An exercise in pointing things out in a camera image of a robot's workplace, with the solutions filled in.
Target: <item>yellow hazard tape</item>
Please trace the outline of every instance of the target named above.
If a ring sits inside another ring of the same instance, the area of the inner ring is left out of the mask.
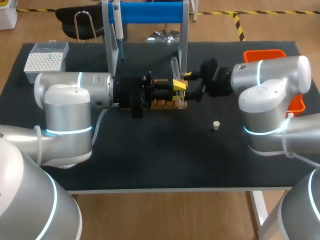
[[[240,25],[239,14],[233,14],[234,23],[236,26],[236,30],[238,31],[238,36],[241,42],[246,41],[244,31]]]
[[[256,10],[256,11],[200,11],[198,15],[233,15],[233,14],[320,14],[320,11],[268,11],[268,10]]]
[[[23,9],[23,8],[17,8],[16,9],[17,12],[55,12],[56,9],[42,9],[42,8],[38,8],[38,9]]]
[[[56,9],[23,9],[17,8],[17,12],[55,12]],[[268,11],[268,10],[255,10],[255,11],[200,11],[198,15],[233,15],[233,14],[320,14],[320,11]]]

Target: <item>small white cap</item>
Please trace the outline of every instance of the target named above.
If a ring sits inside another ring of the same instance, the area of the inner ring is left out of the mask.
[[[213,129],[214,130],[218,130],[219,126],[220,126],[220,122],[219,121],[214,121],[213,122]]]

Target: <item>table leg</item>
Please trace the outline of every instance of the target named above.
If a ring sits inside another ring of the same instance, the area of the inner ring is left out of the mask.
[[[280,201],[276,204],[270,215],[266,218],[262,226],[258,229],[259,240],[270,240],[278,231],[278,210]]]
[[[282,199],[279,200],[270,215],[268,215],[262,191],[251,191],[250,197],[258,228],[258,239],[269,240],[279,229],[278,209]]]

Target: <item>cable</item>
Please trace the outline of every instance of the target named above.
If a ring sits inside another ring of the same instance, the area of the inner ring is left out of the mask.
[[[92,146],[95,144],[97,135],[98,135],[98,131],[99,131],[99,127],[100,127],[100,122],[102,120],[102,118],[104,117],[105,113],[108,111],[108,109],[103,109],[98,117],[98,120],[96,121],[96,125],[95,125],[95,129],[94,129],[94,134],[92,137]]]
[[[284,130],[282,131],[281,142],[282,142],[283,152],[284,152],[284,154],[285,154],[285,156],[287,158],[290,158],[290,159],[296,158],[296,159],[299,159],[299,160],[301,160],[301,161],[303,161],[303,162],[305,162],[305,163],[307,163],[307,164],[309,164],[309,165],[311,165],[311,166],[313,166],[315,168],[318,168],[320,166],[320,164],[318,164],[318,163],[316,163],[316,162],[314,162],[314,161],[312,161],[312,160],[310,160],[310,159],[308,159],[308,158],[306,158],[304,156],[298,155],[295,152],[288,152],[287,141],[286,141],[286,133],[287,133],[287,126],[289,125],[289,122],[293,118],[293,116],[294,116],[294,114],[292,112],[290,112],[288,114],[287,124],[286,124]]]

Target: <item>orange box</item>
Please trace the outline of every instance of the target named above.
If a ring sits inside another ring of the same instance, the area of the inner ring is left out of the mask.
[[[267,50],[248,50],[243,54],[244,61],[246,63],[256,62],[260,60],[268,60],[268,59],[277,59],[277,58],[285,58],[286,54],[284,51],[280,49],[267,49]],[[302,99],[302,94],[299,94],[293,98],[289,105],[289,109],[286,112],[293,113],[293,116],[303,113],[306,109],[304,101]]]

